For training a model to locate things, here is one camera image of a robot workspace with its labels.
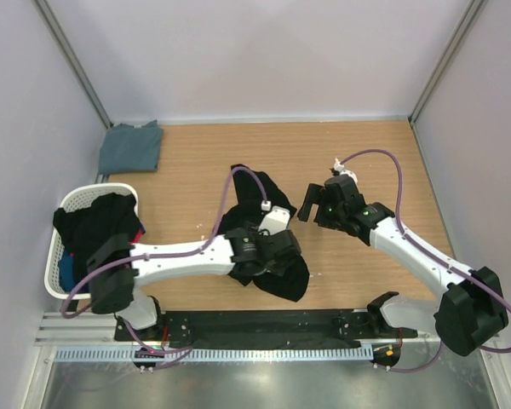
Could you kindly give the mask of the black t-shirt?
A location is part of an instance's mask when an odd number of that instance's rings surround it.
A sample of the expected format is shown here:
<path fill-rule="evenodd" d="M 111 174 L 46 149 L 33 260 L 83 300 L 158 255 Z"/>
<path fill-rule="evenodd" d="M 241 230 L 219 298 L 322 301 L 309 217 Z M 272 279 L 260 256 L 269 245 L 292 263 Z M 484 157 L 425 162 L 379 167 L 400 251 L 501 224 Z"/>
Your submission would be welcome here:
<path fill-rule="evenodd" d="M 261 202 L 278 207 L 278 214 L 290 220 L 297 212 L 286 194 L 263 171 L 243 164 L 231 166 L 237 203 L 222 216 L 217 233 L 229 239 L 233 248 L 233 270 L 228 274 L 241 285 L 255 285 L 268 294 L 292 302 L 307 291 L 309 272 L 294 234 L 287 228 L 264 224 Z"/>

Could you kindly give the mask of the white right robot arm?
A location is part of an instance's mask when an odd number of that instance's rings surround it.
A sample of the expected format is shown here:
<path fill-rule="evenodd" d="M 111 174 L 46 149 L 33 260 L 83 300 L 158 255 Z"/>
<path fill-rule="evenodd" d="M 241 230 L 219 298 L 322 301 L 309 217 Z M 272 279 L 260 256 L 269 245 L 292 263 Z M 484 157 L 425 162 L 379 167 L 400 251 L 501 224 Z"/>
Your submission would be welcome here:
<path fill-rule="evenodd" d="M 366 319 L 369 331 L 386 337 L 396 328 L 437 335 L 452 352 L 467 356 L 508 326 L 507 309 L 497 300 L 502 289 L 489 268 L 473 270 L 437 251 L 398 224 L 385 205 L 368 204 L 356 181 L 333 176 L 311 183 L 297 214 L 305 222 L 314 211 L 322 228 L 337 230 L 392 257 L 433 294 L 432 301 L 388 293 Z"/>

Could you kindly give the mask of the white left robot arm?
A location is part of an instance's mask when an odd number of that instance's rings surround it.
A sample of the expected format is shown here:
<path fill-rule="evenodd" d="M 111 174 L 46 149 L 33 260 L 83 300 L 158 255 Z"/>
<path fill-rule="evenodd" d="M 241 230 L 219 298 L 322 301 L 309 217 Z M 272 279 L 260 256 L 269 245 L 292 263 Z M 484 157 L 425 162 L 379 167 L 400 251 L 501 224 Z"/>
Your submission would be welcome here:
<path fill-rule="evenodd" d="M 212 240 L 175 245 L 132 245 L 114 237 L 89 261 L 90 308 L 95 314 L 115 314 L 147 341 L 164 329 L 156 301 L 141 288 L 166 279 L 195 275 L 255 278 L 281 277 L 301 248 L 294 234 L 270 234 L 255 228 L 235 228 Z"/>

